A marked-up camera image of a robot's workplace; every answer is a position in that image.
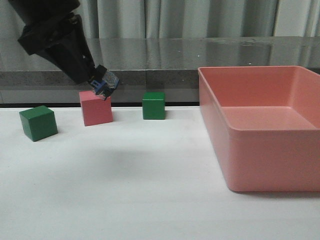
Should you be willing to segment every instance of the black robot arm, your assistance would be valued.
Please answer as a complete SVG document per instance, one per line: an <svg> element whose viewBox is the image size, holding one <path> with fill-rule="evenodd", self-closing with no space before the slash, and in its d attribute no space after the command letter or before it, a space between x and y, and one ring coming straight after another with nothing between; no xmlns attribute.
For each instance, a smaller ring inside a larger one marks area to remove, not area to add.
<svg viewBox="0 0 320 240"><path fill-rule="evenodd" d="M78 0L9 0L25 23L18 39L29 54L55 64L75 83L88 82L96 95L106 99L119 79L104 66L95 67L80 15L72 11Z"/></svg>

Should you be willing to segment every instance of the gray curtain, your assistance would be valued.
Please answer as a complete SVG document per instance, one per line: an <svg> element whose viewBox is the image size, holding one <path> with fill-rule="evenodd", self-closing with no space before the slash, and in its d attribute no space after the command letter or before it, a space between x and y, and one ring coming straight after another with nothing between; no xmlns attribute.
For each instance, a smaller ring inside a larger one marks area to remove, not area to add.
<svg viewBox="0 0 320 240"><path fill-rule="evenodd" d="M80 0L87 38L210 38L320 34L320 0ZM23 23L0 0L0 38Z"/></svg>

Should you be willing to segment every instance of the white table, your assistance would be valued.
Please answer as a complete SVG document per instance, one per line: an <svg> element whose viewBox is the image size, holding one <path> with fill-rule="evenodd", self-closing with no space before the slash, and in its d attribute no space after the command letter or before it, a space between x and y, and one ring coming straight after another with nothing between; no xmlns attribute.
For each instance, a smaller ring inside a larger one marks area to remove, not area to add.
<svg viewBox="0 0 320 240"><path fill-rule="evenodd" d="M22 110L0 109L1 240L320 239L320 193L228 190L199 107L87 127L52 108L59 133L38 142Z"/></svg>

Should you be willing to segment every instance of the gray countertop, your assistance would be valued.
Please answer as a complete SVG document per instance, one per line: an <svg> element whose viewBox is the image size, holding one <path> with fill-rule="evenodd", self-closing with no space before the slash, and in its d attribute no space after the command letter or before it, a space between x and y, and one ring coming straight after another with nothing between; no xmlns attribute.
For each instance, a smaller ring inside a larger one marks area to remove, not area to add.
<svg viewBox="0 0 320 240"><path fill-rule="evenodd" d="M145 91L168 102L198 101L198 67L299 65L320 72L319 37L88 39L96 64L114 71L114 103L139 103ZM0 104L77 103L75 85L52 63L0 39Z"/></svg>

